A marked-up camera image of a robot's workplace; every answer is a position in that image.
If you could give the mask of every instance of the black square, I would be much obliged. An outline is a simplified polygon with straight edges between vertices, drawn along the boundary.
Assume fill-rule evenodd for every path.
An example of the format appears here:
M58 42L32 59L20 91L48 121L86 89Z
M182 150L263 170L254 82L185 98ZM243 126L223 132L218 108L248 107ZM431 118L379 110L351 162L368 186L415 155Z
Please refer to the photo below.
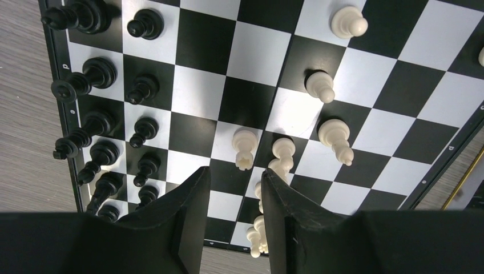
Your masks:
M432 164L457 130L456 127L417 119L393 156Z
M272 153L272 145L277 139L280 138L288 138L292 140L292 142L296 146L296 152L294 153L294 155L292 155L294 166L289 172L294 173L296 171L297 165L299 165L299 161L301 160L303 152L306 149L306 145L308 144L308 140L270 131L264 131L262 133L262 137L260 138L259 142L259 148L257 149L256 159L254 161L254 166L267 168L269 162L273 159L276 159L276 157Z
M89 111L100 110L109 113L114 119L116 126L104 137L124 141L124 103L121 101L106 99L93 95L79 96L77 99L81 122Z
M263 130L275 92L275 87L227 77L219 120Z
M97 47L118 53L123 52L123 24L121 18L122 0L104 0L107 4L108 14L111 17L109 28L97 34L85 34L76 29L69 31L69 41L85 46Z
M398 210L406 196L379 190L370 190L358 210Z
M259 211L259 199L244 197L240 207L238 222L253 224L256 217L262 215Z
M235 21L180 10L176 64L226 74Z
M362 13L368 30L348 47L398 58L426 5L427 0L367 0Z
M391 157L361 150L353 152L353 164L342 165L334 181L371 188Z
M171 113L170 150L210 157L217 121Z
M334 78L345 49L342 46L295 35L284 65L280 86L306 92L304 80L318 70L325 71Z
M417 117L444 73L397 61L373 108Z
M303 0L242 0L238 21L294 33Z
M150 74L158 80L160 89L153 99L144 100L141 105L171 110L171 99L173 95L173 78L175 66L149 59L143 59L130 55L124 55L124 98L133 87L133 81L140 74Z
M311 201L321 204L332 183L296 174L292 178L291 187Z
M315 125L314 130L311 133L310 139L319 141L317 134L319 127L327 120L339 119L345 122L351 129L348 143L352 146L371 110L372 109L368 107L336 100L332 101L330 104L324 104L318 117L318 123Z
M230 239L232 238L232 233L234 229L234 221L207 217L207 225L205 226L205 239L229 243Z
M162 148L150 147L143 145L141 148L133 148L128 142L126 142L126 171L130 175L136 175L138 170L138 161L145 154L151 154L158 157L161 160L161 165L158 168L158 172L148 176L150 179L166 181L168 151Z
M244 196L251 172L242 171L234 163L210 160L211 190Z
M484 79L484 68L478 61L479 53L484 47L484 17L470 35L469 39L461 49L449 71L470 77Z

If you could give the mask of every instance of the white pawn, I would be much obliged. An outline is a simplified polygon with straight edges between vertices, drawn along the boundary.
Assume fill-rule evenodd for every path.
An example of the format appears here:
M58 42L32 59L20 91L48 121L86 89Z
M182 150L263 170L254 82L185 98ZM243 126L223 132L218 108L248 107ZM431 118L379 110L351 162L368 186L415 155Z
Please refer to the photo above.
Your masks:
M245 233L245 236L247 237L247 240L251 242L251 256L254 258L258 258L260 256L260 234L259 232L254 228L250 227L247 232Z
M254 165L252 153L257 148L257 136L248 130L241 130L233 135L232 147L237 151L235 165L242 171L250 170Z
M325 72L315 72L306 81L306 91L323 103L331 103L334 100L333 78Z
M338 119L324 122L318 130L319 141L336 153L336 159L347 166L351 166L354 152L349 147L349 127Z
M288 138L281 138L272 145L272 153L275 157L281 159L281 167L288 171L294 166L292 155L296 152L296 146Z
M260 245L262 245L263 247L266 247L267 246L267 237L265 236L264 215L260 215L254 220L254 228L260 234Z
M362 36L367 29L368 21L363 18L361 11L353 6L337 11L331 20L331 30L341 39Z

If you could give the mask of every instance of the white square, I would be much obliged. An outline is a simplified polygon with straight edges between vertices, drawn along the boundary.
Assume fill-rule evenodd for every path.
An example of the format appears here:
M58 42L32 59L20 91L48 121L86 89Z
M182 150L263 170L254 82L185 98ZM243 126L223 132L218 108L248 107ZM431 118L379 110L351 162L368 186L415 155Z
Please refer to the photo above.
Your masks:
M175 66L171 110L217 120L224 85L223 75Z
M334 213L352 215L365 200L369 188L333 182L321 206Z
M226 19L237 20L240 0L182 0L180 7Z
M365 2L366 0L305 0L297 23L296 35L346 47L350 39L341 39L333 34L331 19L337 11L346 6L362 10Z
M373 107L396 61L347 48L334 77L334 99Z
M67 43L67 45L71 53L69 56L71 58L72 72L82 73L82 65L91 58L101 57L111 61L116 67L116 80L108 88L98 89L93 87L89 94L124 102L123 54L71 42Z
M408 196L422 182L431 165L391 158L372 189Z
M210 218L235 221L239 214L242 196L210 190L208 214Z
M181 184L200 167L210 166L210 158L168 151L167 182Z
M171 112L159 108L124 103L124 135L127 142L135 133L136 122L144 117L153 118L158 123L158 133L153 139L146 140L144 145L168 149L170 140Z
M235 156L237 155L237 152L232 147L232 139L235 132L240 130L248 130L254 133L257 136L257 146L259 146L262 130L218 121L217 129L215 130L215 138L213 140L211 158L235 164ZM252 153L254 159L256 153L257 149Z
M247 230L253 226L253 224L241 223L238 221L235 224L230 244L238 245L239 247L247 247L246 250L249 250L252 244L251 241L247 239Z
M176 43L180 8L147 0L123 0L123 53L175 64ZM128 23L141 9L150 9L163 17L164 28L160 36L153 40L132 37L128 33Z
M415 118L372 109L353 143L353 148L392 156Z
M309 140L295 173L332 182L341 166L330 147L321 142Z
M227 76L276 86L291 35L237 22Z
M429 0L399 60L447 70L484 13Z
M141 190L141 187L137 187L134 185L133 180L135 179L134 175L126 174L126 190L128 196L128 202L139 204L141 201L139 200L138 193ZM145 186L153 186L158 189L158 197L165 195L166 193L166 182L159 181L155 179L150 179L146 181Z
M266 130L309 139L323 103L305 92L278 88Z
M108 140L111 143L115 144L119 149L119 156L116 162L110 166L101 166L101 170L106 171L114 171L117 173L126 173L126 142L101 136L93 136L92 143L85 148L82 148L82 155L84 157L84 163L87 163L91 160L91 155L89 154L89 150L91 147L97 143L98 141Z
M484 100L484 80L446 72L417 118L462 127Z

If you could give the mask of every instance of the black chess piece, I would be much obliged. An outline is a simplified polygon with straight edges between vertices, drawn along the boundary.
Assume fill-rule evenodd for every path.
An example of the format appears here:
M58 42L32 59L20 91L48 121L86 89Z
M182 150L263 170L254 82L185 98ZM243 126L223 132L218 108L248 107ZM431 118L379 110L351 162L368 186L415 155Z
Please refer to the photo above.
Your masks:
M116 67L104 58L87 60L82 66L82 73L72 72L65 80L55 80L50 89L57 100L63 103L74 102L78 96L91 92L92 87L104 89L116 80Z
M163 32L163 17L153 10L139 10L128 22L128 33L146 40L156 39Z
M53 30L77 29L81 33L106 31L111 24L107 5L102 0L71 0L63 7L51 7L41 22Z
M138 162L138 170L139 172L136 174L133 183L137 187L142 187L146 184L148 180L148 176L153 173L158 172L158 168L162 164L161 159L154 155L154 154L145 154Z
M92 142L94 135L106 135L115 127L115 119L105 111L93 110L86 114L82 127L75 128L67 137L55 141L54 159L74 158L83 147Z
M138 75L133 81L130 92L126 96L127 101L131 104L140 104L144 100L151 100L156 96L159 89L160 84L153 75Z
M136 210L145 207L147 204L151 203L152 201L158 198L159 191L154 186L144 186L138 192L139 200L141 201Z
M103 220L114 223L119 218L119 210L113 205L105 204L98 211L98 216Z
M123 180L120 176L111 172L103 174L96 182L96 190L87 205L86 212L95 215L101 204L110 196L118 193L122 185Z
M133 148L140 148L146 140L153 139L158 133L158 123L155 119L144 117L135 123L135 133L130 139Z
M91 161L87 162L84 168L77 174L77 185L90 183L96 173L101 171L101 166L114 164L119 156L118 147L108 140L95 143L89 150Z

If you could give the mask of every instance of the chessboard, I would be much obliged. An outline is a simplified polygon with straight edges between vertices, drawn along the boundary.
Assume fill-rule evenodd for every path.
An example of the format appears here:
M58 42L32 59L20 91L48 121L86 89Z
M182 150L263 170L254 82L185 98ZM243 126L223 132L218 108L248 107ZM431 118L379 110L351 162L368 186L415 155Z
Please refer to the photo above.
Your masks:
M64 5L39 0L41 13ZM293 141L288 184L340 215L356 210L412 209L484 121L484 4L465 0L105 0L106 31L44 28L54 80L83 72L91 58L108 59L116 79L73 102L58 101L64 136L94 110L116 125L68 159L79 212L86 210L102 173L117 174L119 191L106 204L120 217L140 203L133 181L138 161L157 155L160 166L146 185L159 196L200 166L210 166L211 194L205 245L249 252L246 231L261 213L254 187L275 159L272 144ZM330 28L334 13L358 8L368 22L360 37L341 39ZM155 39L133 37L128 22L141 9L163 18ZM334 80L334 101L310 96L305 80L324 71ZM131 104L138 75L159 90ZM130 138L150 117L156 136L141 148ZM328 119L350 128L351 166L323 145L318 128ZM235 165L234 133L257 136L253 167ZM108 140L119 149L92 183L77 184L90 148Z

